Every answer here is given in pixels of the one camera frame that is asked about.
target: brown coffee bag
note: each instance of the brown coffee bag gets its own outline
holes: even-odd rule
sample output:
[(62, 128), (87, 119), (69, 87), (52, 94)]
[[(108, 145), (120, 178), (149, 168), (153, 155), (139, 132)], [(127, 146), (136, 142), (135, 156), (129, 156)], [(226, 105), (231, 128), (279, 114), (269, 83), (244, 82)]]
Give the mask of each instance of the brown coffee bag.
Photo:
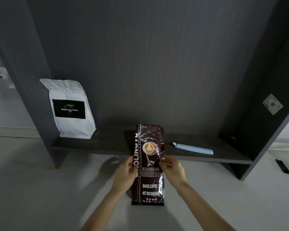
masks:
[(139, 124), (133, 164), (138, 173), (131, 186), (132, 205), (164, 205), (164, 178), (159, 162), (165, 154), (164, 129)]

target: coffee cup illustration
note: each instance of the coffee cup illustration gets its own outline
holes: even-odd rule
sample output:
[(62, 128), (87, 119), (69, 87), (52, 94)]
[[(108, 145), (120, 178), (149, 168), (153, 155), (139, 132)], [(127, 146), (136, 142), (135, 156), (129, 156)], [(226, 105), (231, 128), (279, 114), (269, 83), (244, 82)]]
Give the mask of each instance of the coffee cup illustration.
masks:
[(146, 142), (142, 146), (142, 150), (147, 155), (154, 155), (158, 151), (158, 146), (155, 143), (153, 143), (153, 142)]

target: light blue bag clip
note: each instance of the light blue bag clip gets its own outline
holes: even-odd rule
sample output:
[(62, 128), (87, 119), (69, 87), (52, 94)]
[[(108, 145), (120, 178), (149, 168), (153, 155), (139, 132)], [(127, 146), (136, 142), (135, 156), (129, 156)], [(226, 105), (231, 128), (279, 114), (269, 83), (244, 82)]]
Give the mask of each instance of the light blue bag clip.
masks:
[(176, 144), (176, 143), (172, 143), (174, 146), (176, 146), (177, 148), (183, 149), (183, 150), (188, 150), (188, 151), (194, 151), (194, 152), (199, 152), (199, 153), (203, 153), (203, 154), (208, 154), (208, 155), (213, 155), (213, 150), (210, 149), (205, 149), (205, 148), (201, 148), (201, 147), (193, 147), (193, 146), (189, 146), (189, 145), (184, 145), (184, 144)]

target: black label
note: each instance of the black label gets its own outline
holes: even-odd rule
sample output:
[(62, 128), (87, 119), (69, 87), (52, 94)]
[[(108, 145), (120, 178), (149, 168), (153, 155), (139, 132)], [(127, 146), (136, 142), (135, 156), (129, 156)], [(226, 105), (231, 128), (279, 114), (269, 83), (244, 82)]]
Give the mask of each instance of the black label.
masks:
[(52, 100), (54, 115), (61, 118), (86, 119), (85, 102), (78, 100)]

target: left hand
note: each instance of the left hand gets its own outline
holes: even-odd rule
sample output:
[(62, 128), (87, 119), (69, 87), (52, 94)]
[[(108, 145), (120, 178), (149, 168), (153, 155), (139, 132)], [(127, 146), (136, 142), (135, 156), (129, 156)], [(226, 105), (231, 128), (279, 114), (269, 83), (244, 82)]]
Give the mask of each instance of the left hand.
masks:
[(131, 187), (137, 175), (137, 165), (133, 166), (131, 172), (128, 171), (128, 169), (131, 167), (128, 164), (132, 161), (133, 157), (130, 156), (119, 165), (115, 172), (115, 178), (113, 180), (111, 190), (120, 194), (121, 196)]

